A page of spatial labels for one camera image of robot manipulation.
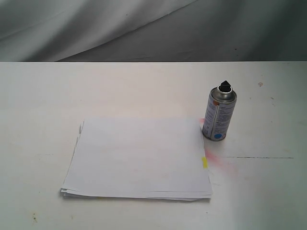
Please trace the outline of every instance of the spray can label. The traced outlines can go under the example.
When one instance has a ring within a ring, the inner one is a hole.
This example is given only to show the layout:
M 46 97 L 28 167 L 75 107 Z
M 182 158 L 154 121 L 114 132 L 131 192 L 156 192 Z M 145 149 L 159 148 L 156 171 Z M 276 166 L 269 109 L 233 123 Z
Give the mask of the spray can label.
M 206 138 L 211 140 L 222 140 L 226 137 L 235 104 L 235 102 L 220 103 L 215 100 L 210 93 L 202 130 Z

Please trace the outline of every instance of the yellow sticky note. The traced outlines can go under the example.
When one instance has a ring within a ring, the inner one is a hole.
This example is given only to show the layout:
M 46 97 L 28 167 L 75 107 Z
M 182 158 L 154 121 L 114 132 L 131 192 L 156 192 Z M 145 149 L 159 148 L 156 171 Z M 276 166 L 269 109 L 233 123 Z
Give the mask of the yellow sticky note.
M 202 157 L 201 160 L 202 160 L 203 168 L 204 169 L 208 168 L 207 158 L 206 157 Z

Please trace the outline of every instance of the blue circle logo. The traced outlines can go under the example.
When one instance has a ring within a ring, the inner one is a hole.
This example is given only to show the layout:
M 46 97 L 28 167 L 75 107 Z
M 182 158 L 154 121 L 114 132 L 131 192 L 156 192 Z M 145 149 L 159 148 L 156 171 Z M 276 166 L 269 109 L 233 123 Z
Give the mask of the blue circle logo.
M 214 138 L 215 138 L 215 139 L 220 139 L 221 137 L 222 137 L 222 134 L 215 134 L 215 135 L 214 135 Z

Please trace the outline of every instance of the white paper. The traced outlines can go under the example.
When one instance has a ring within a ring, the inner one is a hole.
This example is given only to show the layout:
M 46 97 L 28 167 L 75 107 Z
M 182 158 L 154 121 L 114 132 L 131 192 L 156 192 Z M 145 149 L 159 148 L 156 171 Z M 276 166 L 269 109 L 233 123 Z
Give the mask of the white paper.
M 198 119 L 87 119 L 62 188 L 80 196 L 208 198 L 203 156 Z

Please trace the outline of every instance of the table surface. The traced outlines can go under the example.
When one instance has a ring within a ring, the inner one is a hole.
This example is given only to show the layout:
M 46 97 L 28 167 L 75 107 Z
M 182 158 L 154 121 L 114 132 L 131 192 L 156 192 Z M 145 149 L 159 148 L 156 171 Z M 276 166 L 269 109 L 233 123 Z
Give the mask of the table surface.
M 307 229 L 307 62 L 0 69 L 0 229 Z M 61 197 L 85 118 L 204 117 L 223 80 L 238 98 L 226 139 L 205 140 L 210 200 Z

